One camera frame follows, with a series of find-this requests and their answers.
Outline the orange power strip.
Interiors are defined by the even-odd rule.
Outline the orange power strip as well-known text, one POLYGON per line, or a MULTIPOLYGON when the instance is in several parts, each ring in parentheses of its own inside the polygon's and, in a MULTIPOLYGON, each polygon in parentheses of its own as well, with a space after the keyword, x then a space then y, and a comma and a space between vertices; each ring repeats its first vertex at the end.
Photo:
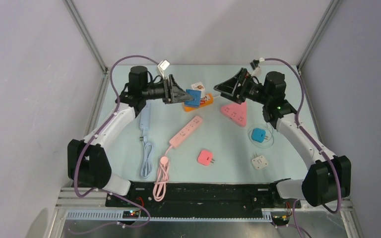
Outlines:
POLYGON ((203 104, 200 103, 199 107, 189 107, 189 106, 186 106, 185 104, 182 104, 184 111, 185 112, 191 112, 191 111, 212 105, 214 103, 214 96, 212 95, 212 93, 208 93, 207 95, 209 95, 211 97, 211 100, 207 101, 203 104))

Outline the dark blue cube socket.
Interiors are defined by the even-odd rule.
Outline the dark blue cube socket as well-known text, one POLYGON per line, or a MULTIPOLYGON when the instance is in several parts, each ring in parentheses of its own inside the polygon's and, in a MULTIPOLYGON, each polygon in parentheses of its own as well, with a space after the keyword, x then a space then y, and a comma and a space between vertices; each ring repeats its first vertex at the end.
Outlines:
POLYGON ((192 99, 190 101, 184 102, 184 105, 186 107, 198 108, 200 106, 201 91, 186 89, 186 93, 188 93, 192 97, 192 99))

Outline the pink triangular power strip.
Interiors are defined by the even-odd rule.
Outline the pink triangular power strip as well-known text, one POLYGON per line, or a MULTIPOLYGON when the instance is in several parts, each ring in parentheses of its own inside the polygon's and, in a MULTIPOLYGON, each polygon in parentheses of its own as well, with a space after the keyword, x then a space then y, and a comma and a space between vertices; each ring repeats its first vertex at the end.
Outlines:
POLYGON ((245 127, 247 125, 247 103, 243 102, 241 104, 231 103, 224 105, 220 108, 220 112, 226 118, 233 121, 240 127, 245 127))

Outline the white cube socket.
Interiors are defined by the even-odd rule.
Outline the white cube socket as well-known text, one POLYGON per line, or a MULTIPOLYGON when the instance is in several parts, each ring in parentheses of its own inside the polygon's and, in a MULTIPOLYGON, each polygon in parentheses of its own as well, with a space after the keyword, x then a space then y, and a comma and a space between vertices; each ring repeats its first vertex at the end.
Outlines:
POLYGON ((197 90, 200 92, 200 98, 205 97, 205 86, 203 85, 202 82, 197 82, 191 85, 192 90, 197 90))

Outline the pink adapter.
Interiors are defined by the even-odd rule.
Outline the pink adapter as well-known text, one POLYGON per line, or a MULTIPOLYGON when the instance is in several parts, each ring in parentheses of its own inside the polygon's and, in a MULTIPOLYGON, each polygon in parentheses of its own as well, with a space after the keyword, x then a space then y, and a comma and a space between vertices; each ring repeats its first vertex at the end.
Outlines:
POLYGON ((214 163, 214 161, 215 160, 213 153, 205 149, 201 150, 197 158, 197 162, 204 166, 209 166, 210 164, 214 163))

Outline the white adapter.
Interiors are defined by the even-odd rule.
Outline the white adapter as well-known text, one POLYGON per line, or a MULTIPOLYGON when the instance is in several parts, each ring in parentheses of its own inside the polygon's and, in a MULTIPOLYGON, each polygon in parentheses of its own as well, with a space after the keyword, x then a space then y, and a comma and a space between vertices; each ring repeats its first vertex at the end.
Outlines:
POLYGON ((265 156, 254 154, 251 159, 251 164, 255 170, 262 170, 268 167, 268 161, 265 156))

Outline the red cube socket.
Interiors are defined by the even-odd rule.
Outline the red cube socket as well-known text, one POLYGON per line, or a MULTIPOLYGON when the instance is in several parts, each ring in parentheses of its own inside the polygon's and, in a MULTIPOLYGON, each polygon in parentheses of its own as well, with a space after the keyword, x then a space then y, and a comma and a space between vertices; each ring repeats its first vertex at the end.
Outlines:
POLYGON ((200 103, 203 104, 210 100, 211 100, 211 97, 209 95, 205 95, 203 98, 200 99, 200 103))

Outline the light blue adapter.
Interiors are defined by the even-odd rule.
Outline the light blue adapter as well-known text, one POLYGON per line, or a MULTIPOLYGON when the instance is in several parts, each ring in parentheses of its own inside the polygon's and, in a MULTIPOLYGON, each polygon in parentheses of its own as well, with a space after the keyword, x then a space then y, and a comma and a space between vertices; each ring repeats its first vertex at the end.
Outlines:
POLYGON ((252 141, 257 143, 264 143, 269 141, 272 137, 269 135, 269 131, 263 128, 254 128, 250 135, 252 141))

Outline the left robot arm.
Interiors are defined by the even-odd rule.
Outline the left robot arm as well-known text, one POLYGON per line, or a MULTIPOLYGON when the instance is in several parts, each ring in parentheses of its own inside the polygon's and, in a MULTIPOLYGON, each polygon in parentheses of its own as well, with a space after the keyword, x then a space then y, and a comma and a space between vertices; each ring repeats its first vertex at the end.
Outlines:
POLYGON ((165 104, 182 103, 192 100, 175 81, 173 75, 165 75, 170 63, 165 59, 158 63, 159 81, 145 66, 133 66, 128 74, 128 82, 119 92, 113 78, 110 84, 115 93, 115 106, 103 121, 82 140, 73 139, 67 146, 67 175, 74 186, 85 184, 92 189, 116 193, 124 206, 136 202, 137 194, 130 189, 131 182, 112 171, 105 148, 109 147, 120 132, 141 113, 148 100, 161 99, 165 104))

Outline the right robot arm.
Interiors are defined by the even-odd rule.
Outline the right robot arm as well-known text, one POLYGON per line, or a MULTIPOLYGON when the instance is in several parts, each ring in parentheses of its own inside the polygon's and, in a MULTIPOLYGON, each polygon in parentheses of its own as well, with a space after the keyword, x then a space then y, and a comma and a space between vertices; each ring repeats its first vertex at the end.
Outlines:
POLYGON ((306 165, 308 171, 304 179, 276 182, 276 189, 268 194, 270 204, 281 207, 288 199, 299 199, 311 206, 323 206, 330 213, 337 213, 341 209, 342 199, 350 195, 351 162, 346 156, 337 156, 308 132, 300 121, 305 97, 301 97, 297 109, 288 102, 283 73, 270 71, 263 83, 255 80, 255 73, 264 60, 253 60, 250 63, 252 72, 241 68, 213 89, 221 97, 237 104, 247 99, 262 104, 265 122, 290 142, 306 165))

